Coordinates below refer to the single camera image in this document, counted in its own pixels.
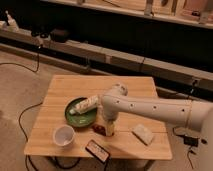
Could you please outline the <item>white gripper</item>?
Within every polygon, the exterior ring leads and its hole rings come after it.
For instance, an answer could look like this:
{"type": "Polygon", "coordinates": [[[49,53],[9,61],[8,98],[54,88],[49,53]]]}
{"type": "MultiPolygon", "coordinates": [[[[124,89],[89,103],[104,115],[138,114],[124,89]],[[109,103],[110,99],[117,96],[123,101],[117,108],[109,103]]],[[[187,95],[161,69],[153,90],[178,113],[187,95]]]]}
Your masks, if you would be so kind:
{"type": "Polygon", "coordinates": [[[106,135],[112,136],[114,134],[114,121],[116,121],[118,118],[118,112],[110,110],[108,108],[103,108],[102,117],[106,121],[105,122],[106,135]]]}

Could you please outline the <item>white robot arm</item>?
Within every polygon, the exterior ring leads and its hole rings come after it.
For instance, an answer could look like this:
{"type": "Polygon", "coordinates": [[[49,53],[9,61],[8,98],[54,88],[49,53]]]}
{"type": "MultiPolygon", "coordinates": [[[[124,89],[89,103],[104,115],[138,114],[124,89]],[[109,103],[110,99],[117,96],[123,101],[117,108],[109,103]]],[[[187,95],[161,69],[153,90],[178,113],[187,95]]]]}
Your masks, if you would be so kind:
{"type": "Polygon", "coordinates": [[[103,118],[114,122],[119,112],[171,123],[201,133],[195,171],[213,171],[213,102],[164,98],[135,98],[127,87],[113,85],[101,95],[103,118]]]}

